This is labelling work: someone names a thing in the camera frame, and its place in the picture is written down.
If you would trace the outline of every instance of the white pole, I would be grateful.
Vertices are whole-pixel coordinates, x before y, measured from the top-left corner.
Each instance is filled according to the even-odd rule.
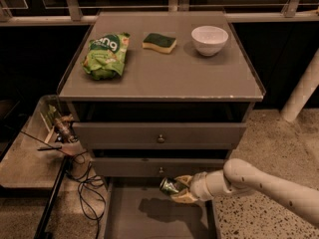
[[[289,100],[282,109],[281,116],[289,121],[294,121],[311,95],[319,85],[319,49],[309,63],[298,85],[293,90]]]

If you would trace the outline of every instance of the white bowl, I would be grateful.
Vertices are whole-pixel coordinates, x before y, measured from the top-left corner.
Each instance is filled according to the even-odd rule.
[[[192,30],[191,38],[193,45],[202,55],[212,56],[225,46],[228,34],[221,28],[201,26]]]

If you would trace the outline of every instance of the sponge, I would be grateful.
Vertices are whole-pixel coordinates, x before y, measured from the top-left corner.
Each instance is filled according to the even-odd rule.
[[[169,54],[176,46],[176,38],[157,33],[150,33],[143,40],[144,49],[153,49],[157,52]]]

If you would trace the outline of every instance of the cabinet top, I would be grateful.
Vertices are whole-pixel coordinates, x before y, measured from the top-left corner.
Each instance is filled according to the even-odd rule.
[[[202,25],[224,29],[229,39],[215,56],[192,45],[191,31]],[[81,63],[89,42],[107,34],[129,33],[123,75],[95,81]],[[176,37],[170,54],[143,49],[149,33]],[[64,82],[63,101],[259,102],[263,87],[238,45],[222,12],[103,12]]]

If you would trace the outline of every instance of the green chip bag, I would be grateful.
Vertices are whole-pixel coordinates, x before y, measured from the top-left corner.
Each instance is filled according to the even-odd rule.
[[[123,74],[130,34],[109,34],[89,43],[82,62],[84,71],[94,80],[112,79]]]

